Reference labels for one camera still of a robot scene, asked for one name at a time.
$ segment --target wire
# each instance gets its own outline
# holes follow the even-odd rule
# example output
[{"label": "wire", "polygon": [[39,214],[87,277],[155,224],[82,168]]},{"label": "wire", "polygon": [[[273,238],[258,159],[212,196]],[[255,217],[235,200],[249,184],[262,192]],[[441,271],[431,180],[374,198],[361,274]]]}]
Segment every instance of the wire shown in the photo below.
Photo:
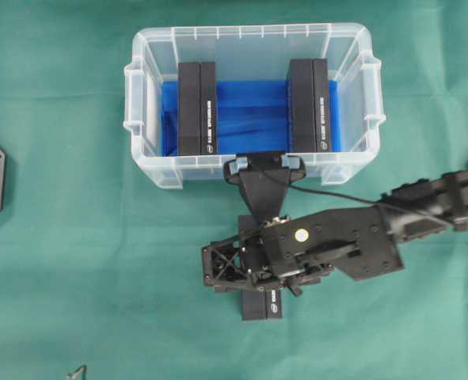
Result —
[{"label": "wire", "polygon": [[325,190],[314,190],[312,188],[301,188],[300,186],[295,186],[294,184],[287,184],[285,182],[282,182],[280,180],[277,180],[276,178],[268,175],[263,169],[259,168],[257,165],[254,165],[251,162],[251,166],[258,170],[260,173],[262,173],[264,176],[266,176],[269,180],[274,182],[275,184],[278,184],[279,186],[284,186],[286,188],[293,188],[294,190],[298,190],[300,192],[307,192],[310,194],[318,194],[321,196],[335,196],[336,198],[342,198],[344,200],[351,200],[354,202],[359,202],[359,203],[365,203],[365,204],[370,204],[371,206],[379,206],[387,209],[391,209],[394,211],[402,212],[404,214],[414,214],[414,215],[419,215],[419,216],[424,216],[425,218],[432,220],[433,222],[437,222],[439,224],[445,225],[447,227],[454,227],[455,224],[453,222],[450,222],[446,220],[445,218],[440,218],[438,216],[435,216],[433,214],[430,214],[426,211],[422,210],[410,210],[404,207],[399,207],[395,206],[390,203],[384,203],[384,202],[379,202],[379,201],[374,201],[374,200],[369,200],[369,199],[364,199],[364,198],[359,198],[358,196],[350,196],[348,194],[342,194],[340,192],[327,192]]},{"label": "wire", "polygon": [[86,380],[86,372],[87,371],[88,371],[88,367],[85,364],[82,364],[74,372],[70,372],[67,375],[67,380],[75,380],[80,374],[82,374],[81,380]]}]

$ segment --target black rectangular package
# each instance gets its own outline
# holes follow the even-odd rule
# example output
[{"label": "black rectangular package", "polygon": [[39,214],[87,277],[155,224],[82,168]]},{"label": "black rectangular package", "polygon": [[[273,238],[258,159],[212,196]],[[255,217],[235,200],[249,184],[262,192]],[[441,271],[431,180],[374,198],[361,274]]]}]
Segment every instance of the black rectangular package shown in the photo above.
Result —
[{"label": "black rectangular package", "polygon": [[292,59],[288,71],[291,151],[316,151],[312,59]]},{"label": "black rectangular package", "polygon": [[200,153],[217,154],[216,68],[214,62],[200,64]]},{"label": "black rectangular package", "polygon": [[329,76],[326,59],[313,59],[313,83],[316,151],[331,152]]},{"label": "black rectangular package", "polygon": [[290,61],[288,117],[292,152],[332,151],[326,59]]},{"label": "black rectangular package", "polygon": [[179,141],[180,156],[200,154],[200,64],[179,63]]}]

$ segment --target clear plastic bin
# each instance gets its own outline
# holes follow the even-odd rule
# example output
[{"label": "clear plastic bin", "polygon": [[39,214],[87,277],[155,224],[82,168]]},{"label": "clear plastic bin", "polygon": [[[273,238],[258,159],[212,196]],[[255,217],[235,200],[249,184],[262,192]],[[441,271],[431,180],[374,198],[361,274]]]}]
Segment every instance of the clear plastic bin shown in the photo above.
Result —
[{"label": "clear plastic bin", "polygon": [[290,59],[327,58],[337,82],[341,152],[293,154],[308,177],[343,184],[376,157],[385,121],[381,62],[371,34],[359,24],[301,24],[147,28],[133,39],[124,68],[123,126],[131,132],[131,155],[160,188],[183,180],[223,178],[234,155],[162,157],[162,83],[177,80],[177,63],[216,62],[218,81],[282,80]]}]

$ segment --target black cable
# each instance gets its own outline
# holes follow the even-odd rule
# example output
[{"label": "black cable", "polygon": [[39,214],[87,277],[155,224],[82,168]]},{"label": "black cable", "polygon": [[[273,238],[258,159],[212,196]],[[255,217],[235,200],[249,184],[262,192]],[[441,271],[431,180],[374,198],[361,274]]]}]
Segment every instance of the black cable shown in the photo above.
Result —
[{"label": "black cable", "polygon": [[446,220],[445,218],[440,218],[438,216],[435,216],[433,214],[430,214],[426,211],[422,210],[410,210],[404,207],[399,207],[395,206],[390,203],[384,203],[384,202],[379,202],[379,201],[374,201],[374,200],[369,200],[369,199],[364,199],[364,198],[359,198],[358,196],[350,196],[348,194],[341,194],[340,192],[327,192],[326,190],[314,190],[312,188],[301,188],[300,186],[295,186],[294,184],[287,184],[285,182],[282,182],[280,180],[277,180],[274,177],[269,176],[263,169],[259,168],[257,165],[254,165],[252,162],[250,165],[258,170],[260,173],[262,173],[264,176],[266,176],[269,180],[274,182],[275,184],[278,184],[279,186],[284,186],[286,188],[293,188],[294,190],[298,190],[300,192],[307,192],[310,194],[318,194],[320,196],[335,196],[336,198],[342,198],[344,200],[352,200],[354,202],[359,202],[359,203],[365,203],[365,204],[370,204],[371,206],[379,206],[387,209],[391,209],[394,211],[402,212],[404,214],[415,214],[418,216],[424,216],[425,218],[432,220],[433,222],[437,222],[439,224],[445,225],[447,227],[453,228],[455,224],[453,222],[450,222]]}]

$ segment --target green cloth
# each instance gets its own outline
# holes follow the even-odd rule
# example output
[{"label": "green cloth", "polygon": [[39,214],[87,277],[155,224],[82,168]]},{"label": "green cloth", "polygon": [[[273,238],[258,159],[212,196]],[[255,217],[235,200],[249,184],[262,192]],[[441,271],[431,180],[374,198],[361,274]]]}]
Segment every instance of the green cloth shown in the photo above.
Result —
[{"label": "green cloth", "polygon": [[[145,27],[359,22],[382,60],[382,149],[346,185],[377,199],[468,168],[468,1],[0,1],[0,380],[468,379],[468,234],[401,246],[406,270],[340,272],[242,323],[200,247],[246,213],[235,187],[157,188],[132,161],[123,67]],[[316,179],[301,185],[318,187]],[[290,191],[298,217],[343,200]]]}]

